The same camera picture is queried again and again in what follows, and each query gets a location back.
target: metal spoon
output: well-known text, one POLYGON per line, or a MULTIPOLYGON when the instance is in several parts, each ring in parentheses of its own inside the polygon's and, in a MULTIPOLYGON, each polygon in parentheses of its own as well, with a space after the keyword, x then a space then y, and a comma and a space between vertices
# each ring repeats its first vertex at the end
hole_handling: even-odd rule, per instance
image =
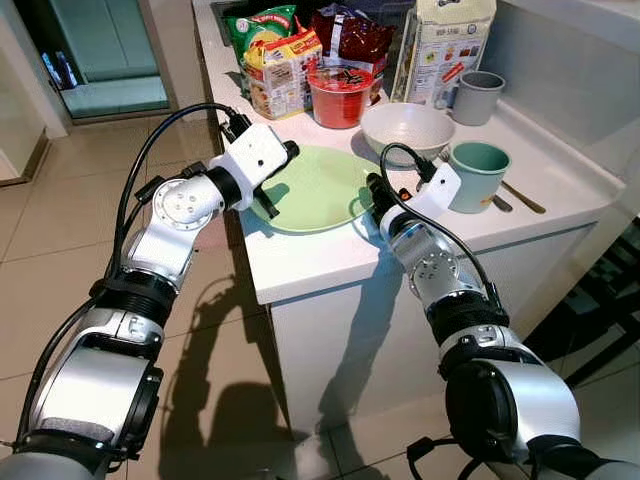
POLYGON ((513 207, 502 197, 499 197, 497 194, 493 196, 492 200, 493 204, 498 207, 499 210, 503 212, 510 212, 513 210, 513 207))
POLYGON ((520 200, 522 203, 524 203, 527 207, 529 207, 534 212, 542 214, 542 213, 545 213, 547 211, 547 209, 544 208, 542 205, 540 205, 539 203, 534 202, 529 197, 527 197, 525 194, 519 192, 518 190, 513 188, 511 185, 509 185, 504 180, 502 182, 500 182, 500 183, 502 184, 502 186, 504 188, 507 189, 507 191, 509 193, 511 193, 511 195, 516 197, 518 200, 520 200))

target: kitchen counter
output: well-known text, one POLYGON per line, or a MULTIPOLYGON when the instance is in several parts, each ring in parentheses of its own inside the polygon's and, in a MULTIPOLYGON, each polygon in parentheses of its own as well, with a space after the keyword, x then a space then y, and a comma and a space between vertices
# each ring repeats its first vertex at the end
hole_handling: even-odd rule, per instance
MULTIPOLYGON (((222 44, 209 1, 193 0, 193 6, 214 100, 271 125, 282 140, 329 146, 377 163, 359 128, 326 129, 312 114, 277 121, 256 114, 240 97, 235 56, 222 44)), ((457 126, 453 141, 467 139, 507 151, 513 162, 505 179, 547 209, 536 214, 501 188, 513 205, 510 213, 491 205, 476 215, 448 211, 438 218, 476 252, 512 328, 530 331, 553 306, 537 296, 538 288, 571 268, 572 250, 624 185, 505 103, 482 127, 457 126)), ((415 191, 415 172, 394 170, 390 177, 397 187, 415 191)), ((271 306, 294 434, 443 392, 439 349, 423 306, 369 214, 314 234, 275 231, 251 211, 240 219, 258 301, 271 306)))
MULTIPOLYGON (((240 96, 233 49, 223 46, 209 2, 194 0, 193 6, 215 101, 239 109, 252 122, 271 125, 282 140, 338 148, 376 162, 359 127, 323 128, 311 113, 275 121, 257 114, 240 96)), ((476 252, 595 222, 623 188, 614 176, 502 102, 486 125, 457 125, 453 142, 470 139, 493 143, 508 152, 513 164, 505 180, 547 209, 545 214, 536 214, 500 188, 500 196, 514 207, 511 213, 491 205, 481 214, 449 211, 438 219, 476 252)), ((398 187, 410 190, 418 181, 413 171, 393 171, 390 177, 398 187)), ((241 222, 261 304, 369 278, 384 261, 381 239, 366 214, 350 224, 311 235, 280 233, 250 211, 241 214, 241 222)), ((389 268, 395 264, 389 262, 389 268)))

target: green plate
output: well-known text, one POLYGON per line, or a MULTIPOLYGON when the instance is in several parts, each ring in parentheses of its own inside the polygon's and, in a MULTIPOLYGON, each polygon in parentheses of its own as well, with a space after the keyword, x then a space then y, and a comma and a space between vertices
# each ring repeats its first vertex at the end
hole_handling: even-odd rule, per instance
POLYGON ((337 227, 371 207, 367 175, 379 172, 364 158, 333 148, 300 146, 300 155, 262 188, 280 211, 269 219, 254 201, 251 208, 274 228, 308 233, 337 227))

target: gray cup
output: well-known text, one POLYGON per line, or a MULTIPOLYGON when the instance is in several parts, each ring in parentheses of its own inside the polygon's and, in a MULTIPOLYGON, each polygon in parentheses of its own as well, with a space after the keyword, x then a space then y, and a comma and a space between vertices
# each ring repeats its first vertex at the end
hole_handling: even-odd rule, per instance
POLYGON ((511 159, 488 143, 462 142, 451 149, 449 164, 462 180, 449 208, 460 213, 480 213, 491 205, 511 159))
POLYGON ((484 125, 495 111, 504 85, 504 79, 495 73, 465 73, 460 77, 451 116, 462 125, 484 125))

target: white wall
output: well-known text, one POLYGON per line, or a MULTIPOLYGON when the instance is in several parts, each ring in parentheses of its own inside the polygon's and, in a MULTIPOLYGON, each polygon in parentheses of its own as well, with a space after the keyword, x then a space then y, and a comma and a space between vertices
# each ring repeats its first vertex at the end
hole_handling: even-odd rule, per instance
POLYGON ((640 55, 498 2, 483 68, 505 98, 625 181, 640 163, 640 55))
POLYGON ((178 107, 205 100, 191 0, 139 0, 150 12, 178 107))
POLYGON ((0 49, 0 180, 20 177, 44 122, 0 49))

